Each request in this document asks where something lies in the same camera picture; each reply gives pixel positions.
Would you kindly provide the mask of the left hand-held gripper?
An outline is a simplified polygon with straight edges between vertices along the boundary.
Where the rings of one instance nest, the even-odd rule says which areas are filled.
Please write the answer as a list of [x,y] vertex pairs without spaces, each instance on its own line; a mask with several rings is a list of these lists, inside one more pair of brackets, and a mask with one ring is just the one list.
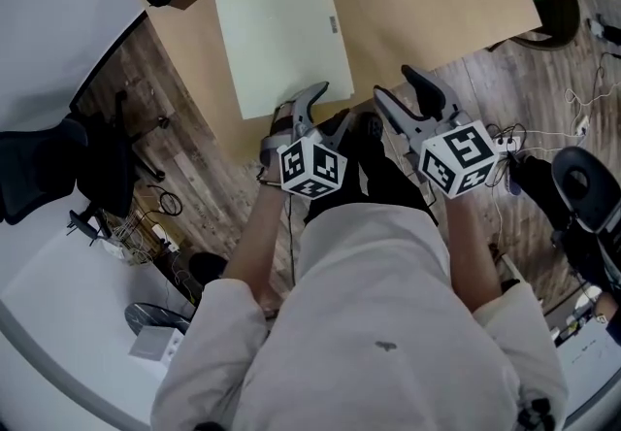
[[293,132],[291,144],[274,149],[270,135],[261,142],[260,159],[263,168],[260,182],[282,191],[314,199],[312,194],[322,192],[329,183],[316,183],[312,174],[316,160],[314,148],[337,149],[352,121],[350,109],[343,109],[331,118],[314,126],[312,106],[324,95],[328,82],[315,83],[297,93],[293,100]]

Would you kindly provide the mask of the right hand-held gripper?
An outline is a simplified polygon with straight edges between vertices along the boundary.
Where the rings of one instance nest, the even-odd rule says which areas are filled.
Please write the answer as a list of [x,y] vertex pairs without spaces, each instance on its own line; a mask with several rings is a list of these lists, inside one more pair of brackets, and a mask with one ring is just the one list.
[[407,64],[401,73],[415,92],[419,115],[382,86],[373,95],[394,131],[408,140],[413,168],[449,199],[485,184],[500,154],[483,123],[460,111],[456,92],[434,73]]

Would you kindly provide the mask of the pale green box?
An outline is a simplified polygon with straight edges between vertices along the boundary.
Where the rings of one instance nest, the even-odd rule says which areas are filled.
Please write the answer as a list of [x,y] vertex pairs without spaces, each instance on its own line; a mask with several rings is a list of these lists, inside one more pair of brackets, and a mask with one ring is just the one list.
[[271,114],[327,82],[323,103],[354,92],[334,0],[215,0],[241,116]]

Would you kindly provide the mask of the person's right forearm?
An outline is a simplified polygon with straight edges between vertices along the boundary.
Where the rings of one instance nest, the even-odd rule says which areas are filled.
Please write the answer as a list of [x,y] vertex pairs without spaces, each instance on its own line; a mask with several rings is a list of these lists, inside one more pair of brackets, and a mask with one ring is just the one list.
[[457,297],[474,313],[502,296],[499,275],[472,195],[444,198],[444,206],[451,285]]

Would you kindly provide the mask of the person's left forearm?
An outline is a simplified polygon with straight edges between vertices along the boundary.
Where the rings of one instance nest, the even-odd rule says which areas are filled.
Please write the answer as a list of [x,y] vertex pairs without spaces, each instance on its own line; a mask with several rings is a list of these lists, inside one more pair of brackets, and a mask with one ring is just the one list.
[[273,186],[262,185],[222,280],[239,286],[250,296],[265,319],[261,299],[268,289],[274,264],[280,217],[285,194]]

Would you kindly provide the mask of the person's left hand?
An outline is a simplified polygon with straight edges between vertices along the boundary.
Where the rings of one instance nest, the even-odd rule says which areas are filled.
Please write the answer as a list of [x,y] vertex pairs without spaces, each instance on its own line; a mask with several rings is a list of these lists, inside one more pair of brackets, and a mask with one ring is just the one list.
[[293,107],[293,102],[286,102],[275,109],[270,129],[270,140],[274,149],[291,144]]

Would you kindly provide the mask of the person's left leg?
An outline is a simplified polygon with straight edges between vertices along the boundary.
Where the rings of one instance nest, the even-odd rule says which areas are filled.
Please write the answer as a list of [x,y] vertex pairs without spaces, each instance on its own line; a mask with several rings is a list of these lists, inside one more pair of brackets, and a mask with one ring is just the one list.
[[313,162],[312,174],[316,183],[329,183],[329,192],[317,189],[312,196],[309,212],[304,220],[309,224],[322,213],[348,204],[366,203],[367,195],[362,191],[360,183],[361,162],[364,147],[358,129],[357,115],[345,118],[348,126],[340,126],[341,138],[334,149],[315,147],[316,160]]

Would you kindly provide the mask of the person's leg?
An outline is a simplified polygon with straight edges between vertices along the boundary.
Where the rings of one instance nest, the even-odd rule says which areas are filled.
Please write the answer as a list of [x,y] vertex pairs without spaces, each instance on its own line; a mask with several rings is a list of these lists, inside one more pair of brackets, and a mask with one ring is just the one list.
[[334,149],[315,147],[316,160],[313,162],[312,174],[316,183],[329,183],[329,192],[317,189],[312,196],[309,212],[304,220],[309,224],[322,213],[348,204],[366,203],[367,195],[362,191],[360,183],[361,162],[364,147],[358,129],[357,115],[345,118],[348,126],[340,126],[341,138]]
[[421,190],[385,153],[383,122],[377,113],[363,112],[352,132],[353,156],[367,177],[372,203],[422,211],[438,224]]
[[509,160],[510,178],[533,200],[557,194],[550,162],[532,155]]

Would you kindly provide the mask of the person's right leg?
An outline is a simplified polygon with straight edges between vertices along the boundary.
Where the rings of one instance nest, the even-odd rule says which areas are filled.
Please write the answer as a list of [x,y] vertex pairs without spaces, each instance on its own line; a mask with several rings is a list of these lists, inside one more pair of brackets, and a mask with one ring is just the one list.
[[363,112],[352,132],[353,156],[367,177],[372,203],[422,211],[438,224],[421,190],[385,153],[383,122],[377,113]]

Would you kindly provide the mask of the black chair with grey headrest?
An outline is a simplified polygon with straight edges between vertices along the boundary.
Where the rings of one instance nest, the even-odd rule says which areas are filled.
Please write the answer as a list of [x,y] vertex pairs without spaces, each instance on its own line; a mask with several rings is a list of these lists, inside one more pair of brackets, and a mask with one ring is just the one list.
[[553,159],[552,178],[562,199],[588,232],[612,232],[621,222],[621,185],[591,152],[562,149]]

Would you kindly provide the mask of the person's white shirt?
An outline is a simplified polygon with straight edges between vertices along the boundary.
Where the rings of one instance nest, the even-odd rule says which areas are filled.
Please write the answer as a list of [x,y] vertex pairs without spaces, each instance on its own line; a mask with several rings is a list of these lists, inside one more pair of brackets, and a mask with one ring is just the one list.
[[476,311],[433,221],[352,204],[304,230],[268,323],[248,285],[210,282],[151,411],[152,431],[559,431],[569,393],[533,289]]

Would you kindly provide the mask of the black router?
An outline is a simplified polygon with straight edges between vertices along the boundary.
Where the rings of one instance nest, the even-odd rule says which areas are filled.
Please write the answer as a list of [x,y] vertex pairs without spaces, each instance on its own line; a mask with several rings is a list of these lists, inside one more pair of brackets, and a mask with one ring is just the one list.
[[69,232],[81,231],[92,242],[99,239],[109,240],[113,235],[112,229],[101,209],[86,209],[80,214],[70,211],[67,228]]

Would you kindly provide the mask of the black marble round table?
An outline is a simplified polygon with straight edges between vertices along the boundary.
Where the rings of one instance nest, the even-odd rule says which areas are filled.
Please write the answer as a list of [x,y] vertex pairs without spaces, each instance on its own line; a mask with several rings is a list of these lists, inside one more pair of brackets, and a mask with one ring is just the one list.
[[185,334],[190,326],[189,318],[149,303],[130,304],[124,310],[124,317],[136,336],[146,326],[176,328],[181,334]]

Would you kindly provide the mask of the black mesh office chair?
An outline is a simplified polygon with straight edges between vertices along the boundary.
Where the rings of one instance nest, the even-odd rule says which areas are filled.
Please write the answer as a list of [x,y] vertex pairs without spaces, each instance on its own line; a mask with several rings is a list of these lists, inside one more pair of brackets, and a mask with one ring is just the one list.
[[127,92],[114,97],[114,115],[71,112],[56,126],[29,132],[0,132],[0,222],[20,223],[42,206],[77,189],[88,201],[81,218],[107,212],[127,217],[138,172],[158,182],[165,173],[150,167],[124,121]]

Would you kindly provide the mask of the white box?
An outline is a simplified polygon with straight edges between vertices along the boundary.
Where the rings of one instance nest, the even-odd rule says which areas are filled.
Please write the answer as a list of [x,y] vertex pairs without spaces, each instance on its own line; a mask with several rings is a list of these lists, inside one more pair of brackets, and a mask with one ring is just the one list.
[[184,335],[174,327],[144,326],[130,348],[129,355],[169,366],[183,338]]

